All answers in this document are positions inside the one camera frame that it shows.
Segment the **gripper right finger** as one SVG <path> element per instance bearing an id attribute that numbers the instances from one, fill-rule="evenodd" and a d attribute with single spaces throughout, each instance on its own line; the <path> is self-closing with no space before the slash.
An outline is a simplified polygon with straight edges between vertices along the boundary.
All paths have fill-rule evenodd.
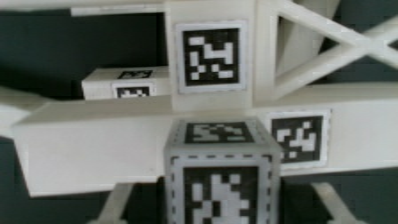
<path id="1" fill-rule="evenodd" d="M 282 182 L 279 224 L 367 224 L 327 182 Z"/>

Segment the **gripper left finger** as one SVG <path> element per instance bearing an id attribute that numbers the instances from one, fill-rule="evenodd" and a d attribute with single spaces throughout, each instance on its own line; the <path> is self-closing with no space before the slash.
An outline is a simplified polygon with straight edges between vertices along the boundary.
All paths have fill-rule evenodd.
<path id="1" fill-rule="evenodd" d="M 110 191 L 103 209 L 87 224 L 160 224 L 161 185 L 119 183 Z"/>

